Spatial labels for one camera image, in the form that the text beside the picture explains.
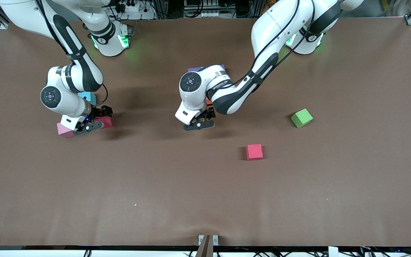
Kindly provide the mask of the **orange yellow objects bag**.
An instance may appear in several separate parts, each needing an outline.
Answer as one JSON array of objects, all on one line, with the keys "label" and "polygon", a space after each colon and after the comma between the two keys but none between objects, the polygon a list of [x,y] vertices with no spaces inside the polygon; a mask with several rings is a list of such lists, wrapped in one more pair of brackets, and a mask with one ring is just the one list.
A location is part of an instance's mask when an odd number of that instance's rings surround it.
[{"label": "orange yellow objects bag", "polygon": [[264,8],[261,11],[261,16],[269,10],[270,7],[272,7],[275,3],[277,3],[278,0],[265,0]]}]

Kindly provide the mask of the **small metal bracket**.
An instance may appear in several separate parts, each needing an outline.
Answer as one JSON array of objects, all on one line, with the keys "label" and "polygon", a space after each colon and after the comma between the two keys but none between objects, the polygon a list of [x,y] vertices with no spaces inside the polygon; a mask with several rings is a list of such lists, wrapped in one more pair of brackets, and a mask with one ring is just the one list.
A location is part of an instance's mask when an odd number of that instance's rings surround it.
[{"label": "small metal bracket", "polygon": [[[199,246],[201,244],[201,242],[203,241],[203,239],[205,238],[205,235],[199,235],[198,236],[198,243],[197,245]],[[219,236],[218,235],[210,235],[210,241],[213,242],[214,246],[219,246]]]}]

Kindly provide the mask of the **brown wooden strip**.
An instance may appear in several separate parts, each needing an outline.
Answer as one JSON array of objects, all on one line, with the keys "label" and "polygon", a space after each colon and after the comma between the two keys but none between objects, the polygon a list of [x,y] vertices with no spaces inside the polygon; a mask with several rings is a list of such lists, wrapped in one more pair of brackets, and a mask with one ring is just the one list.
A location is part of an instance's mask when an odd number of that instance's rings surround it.
[{"label": "brown wooden strip", "polygon": [[195,257],[214,257],[214,236],[204,235],[199,242]]}]

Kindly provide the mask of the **aluminium frame post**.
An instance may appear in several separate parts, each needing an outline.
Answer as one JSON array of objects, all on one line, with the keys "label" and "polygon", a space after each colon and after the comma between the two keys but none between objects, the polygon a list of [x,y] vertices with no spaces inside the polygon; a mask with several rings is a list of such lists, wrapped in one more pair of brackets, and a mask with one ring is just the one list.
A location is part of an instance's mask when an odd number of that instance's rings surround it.
[{"label": "aluminium frame post", "polygon": [[258,18],[266,6],[266,0],[249,0],[250,9],[248,13],[249,18]]},{"label": "aluminium frame post", "polygon": [[155,13],[157,14],[157,19],[168,19],[168,2],[169,0],[153,0]]}]

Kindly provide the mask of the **red foam cube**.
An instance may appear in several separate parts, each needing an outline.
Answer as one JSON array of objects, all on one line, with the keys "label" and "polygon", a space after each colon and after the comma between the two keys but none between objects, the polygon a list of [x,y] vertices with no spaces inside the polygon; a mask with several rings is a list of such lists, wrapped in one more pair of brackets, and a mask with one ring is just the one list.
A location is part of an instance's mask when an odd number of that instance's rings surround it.
[{"label": "red foam cube", "polygon": [[264,159],[263,147],[261,144],[252,144],[246,146],[247,161],[256,161]]},{"label": "red foam cube", "polygon": [[109,116],[96,117],[93,121],[94,122],[101,122],[102,123],[102,129],[112,126],[112,120],[111,120],[111,117],[109,117]]}]

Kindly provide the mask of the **pink foam cube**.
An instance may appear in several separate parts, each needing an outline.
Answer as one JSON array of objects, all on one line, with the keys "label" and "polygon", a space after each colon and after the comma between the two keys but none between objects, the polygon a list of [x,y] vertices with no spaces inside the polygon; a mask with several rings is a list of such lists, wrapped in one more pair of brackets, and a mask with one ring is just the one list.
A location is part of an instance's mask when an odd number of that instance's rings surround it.
[{"label": "pink foam cube", "polygon": [[60,122],[57,125],[57,133],[63,138],[73,138],[75,137],[74,131],[67,127],[64,127]]}]

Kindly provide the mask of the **white power strip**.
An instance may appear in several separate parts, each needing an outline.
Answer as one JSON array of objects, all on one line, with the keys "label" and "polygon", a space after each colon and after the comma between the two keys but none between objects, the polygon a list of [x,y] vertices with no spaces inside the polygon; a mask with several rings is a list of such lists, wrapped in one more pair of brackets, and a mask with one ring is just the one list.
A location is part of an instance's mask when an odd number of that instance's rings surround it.
[{"label": "white power strip", "polygon": [[140,0],[114,0],[117,13],[140,13],[146,12],[147,7]]}]

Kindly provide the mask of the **green foam cube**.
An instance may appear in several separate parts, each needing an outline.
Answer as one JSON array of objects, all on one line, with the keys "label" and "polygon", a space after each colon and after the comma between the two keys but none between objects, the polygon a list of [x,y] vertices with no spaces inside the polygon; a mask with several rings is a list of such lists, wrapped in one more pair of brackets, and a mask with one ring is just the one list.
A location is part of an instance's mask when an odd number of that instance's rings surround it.
[{"label": "green foam cube", "polygon": [[291,121],[295,127],[300,128],[313,120],[313,116],[307,109],[302,109],[291,116]]}]

